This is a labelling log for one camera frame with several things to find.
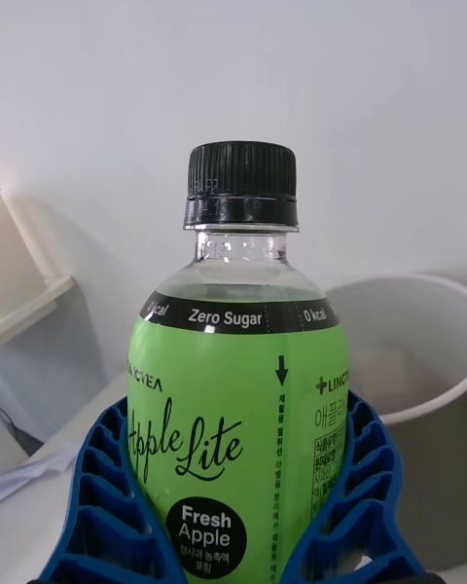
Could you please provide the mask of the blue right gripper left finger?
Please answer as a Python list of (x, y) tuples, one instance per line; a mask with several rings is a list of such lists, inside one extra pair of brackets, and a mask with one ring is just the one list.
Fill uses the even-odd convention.
[(40, 583), (185, 583), (184, 571), (131, 472), (126, 400), (99, 416), (73, 468), (60, 538)]

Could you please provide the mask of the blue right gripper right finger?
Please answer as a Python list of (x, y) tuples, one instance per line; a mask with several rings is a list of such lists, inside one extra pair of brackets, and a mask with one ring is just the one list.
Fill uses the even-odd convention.
[(341, 475), (280, 581), (389, 583), (422, 575), (396, 524), (402, 484), (402, 461), (382, 421), (349, 393)]

